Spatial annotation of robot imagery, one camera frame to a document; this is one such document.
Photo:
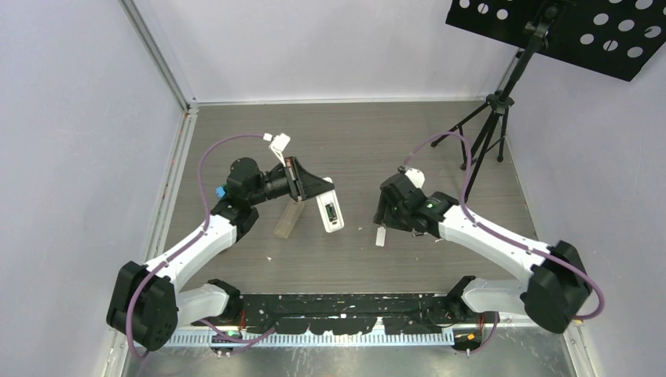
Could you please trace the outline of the white remote control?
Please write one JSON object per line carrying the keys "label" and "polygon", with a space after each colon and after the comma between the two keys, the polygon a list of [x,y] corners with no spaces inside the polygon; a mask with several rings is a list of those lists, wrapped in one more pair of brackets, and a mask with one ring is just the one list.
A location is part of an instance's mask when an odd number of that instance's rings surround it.
{"label": "white remote control", "polygon": [[328,233],[337,232],[344,228],[344,219],[335,189],[316,196],[317,206]]}

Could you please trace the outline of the white battery cover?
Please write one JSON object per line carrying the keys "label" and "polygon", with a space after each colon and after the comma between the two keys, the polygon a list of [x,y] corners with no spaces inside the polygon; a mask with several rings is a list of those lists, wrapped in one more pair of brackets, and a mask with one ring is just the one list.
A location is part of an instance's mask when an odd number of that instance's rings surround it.
{"label": "white battery cover", "polygon": [[377,228],[376,236],[375,236],[375,245],[377,247],[384,247],[386,243],[386,227],[383,225],[380,225]]}

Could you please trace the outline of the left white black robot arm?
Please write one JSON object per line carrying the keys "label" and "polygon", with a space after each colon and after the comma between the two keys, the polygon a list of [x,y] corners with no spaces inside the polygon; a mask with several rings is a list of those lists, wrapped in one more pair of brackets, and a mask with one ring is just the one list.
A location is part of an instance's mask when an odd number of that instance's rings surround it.
{"label": "left white black robot arm", "polygon": [[269,171],[249,157],[235,160],[225,193],[203,223],[160,256],[140,265],[127,262],[118,273],[106,323],[148,351],[164,346],[175,330],[200,320],[234,324],[243,310],[240,291],[219,279],[184,291],[184,285],[213,257],[249,233],[259,218],[257,205],[289,196],[294,202],[317,199],[320,212],[335,203],[330,178],[308,172],[290,156]]}

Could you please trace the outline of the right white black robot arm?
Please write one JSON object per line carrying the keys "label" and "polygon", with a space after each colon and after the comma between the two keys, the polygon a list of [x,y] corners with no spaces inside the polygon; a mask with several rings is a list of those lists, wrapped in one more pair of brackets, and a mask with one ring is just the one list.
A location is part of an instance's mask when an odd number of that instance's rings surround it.
{"label": "right white black robot arm", "polygon": [[563,333],[593,291],[577,249],[562,240],[549,245],[520,236],[443,192],[426,196],[422,177],[419,170],[409,169],[387,178],[379,186],[374,223],[456,243],[512,276],[461,278],[446,295],[451,317],[464,323],[478,313],[513,313],[546,331]]}

